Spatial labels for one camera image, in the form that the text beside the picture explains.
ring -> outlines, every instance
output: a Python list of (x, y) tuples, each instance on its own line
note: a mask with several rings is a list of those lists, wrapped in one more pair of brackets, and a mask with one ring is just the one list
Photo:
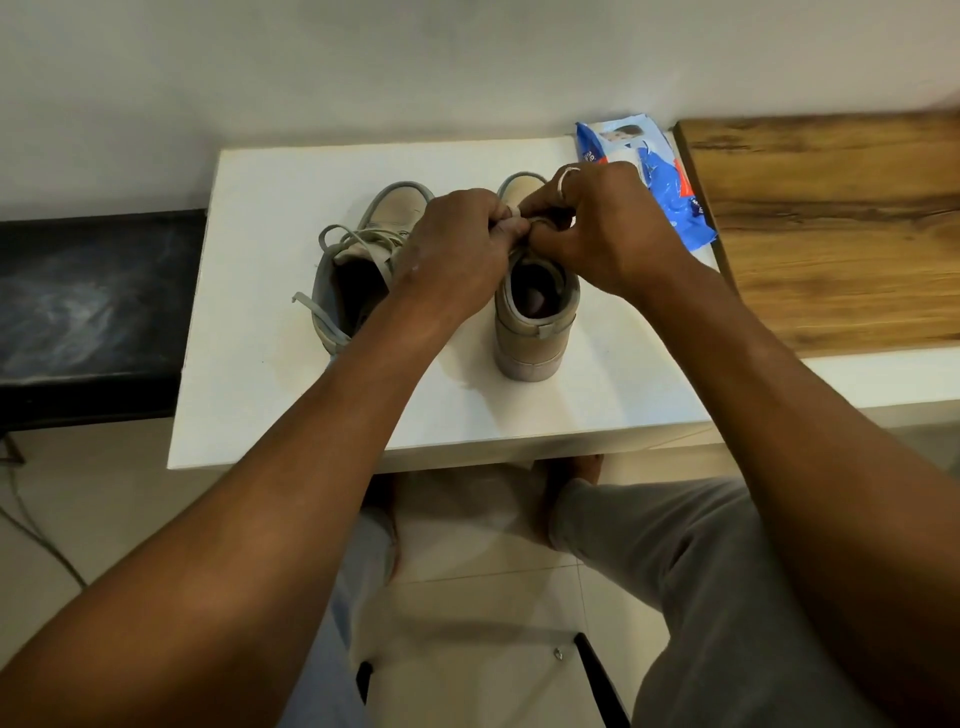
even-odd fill
[(560, 200), (560, 204), (566, 206), (566, 198), (564, 197), (564, 179), (570, 174), (570, 172), (579, 172), (580, 167), (566, 167), (560, 175), (560, 178), (557, 180), (557, 197)]

white wall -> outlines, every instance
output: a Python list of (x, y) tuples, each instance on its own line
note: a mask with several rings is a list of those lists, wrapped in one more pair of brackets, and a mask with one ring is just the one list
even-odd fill
[(205, 204), (224, 146), (960, 102), (958, 0), (0, 0), (0, 218)]

wrist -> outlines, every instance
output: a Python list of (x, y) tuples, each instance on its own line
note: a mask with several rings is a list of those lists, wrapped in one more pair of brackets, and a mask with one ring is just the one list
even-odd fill
[(716, 275), (716, 272), (683, 250), (682, 255), (644, 267), (630, 281), (624, 298), (644, 316), (656, 314), (677, 295), (697, 295), (704, 276), (710, 274)]
[(398, 286), (380, 306), (391, 309), (392, 315), (397, 318), (397, 325), (411, 340), (432, 346), (437, 351), (444, 347), (463, 323), (451, 316), (448, 310), (439, 309), (414, 286)]

white tabletop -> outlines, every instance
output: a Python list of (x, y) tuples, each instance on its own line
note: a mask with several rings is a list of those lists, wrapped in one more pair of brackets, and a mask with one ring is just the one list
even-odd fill
[[(373, 195), (397, 180), (422, 182), (436, 195), (496, 189), (518, 170), (550, 176), (575, 158), (572, 137), (223, 152), (168, 466), (236, 462), (323, 372), (329, 356), (310, 314), (290, 300), (312, 290), (323, 226), (355, 225)], [(712, 262), (709, 249), (699, 257)], [(588, 284), (551, 379), (506, 379), (492, 339), (491, 305), (427, 370), (390, 440), (387, 466), (635, 449), (709, 423), (643, 318)], [(960, 402), (960, 348), (807, 363), (860, 408)]]

plastic wrapper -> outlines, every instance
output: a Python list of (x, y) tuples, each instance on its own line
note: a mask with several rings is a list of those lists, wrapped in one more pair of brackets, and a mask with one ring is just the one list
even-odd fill
[(635, 165), (689, 251), (716, 239), (670, 142), (645, 113), (596, 124), (578, 123), (576, 139), (583, 161), (629, 161)]

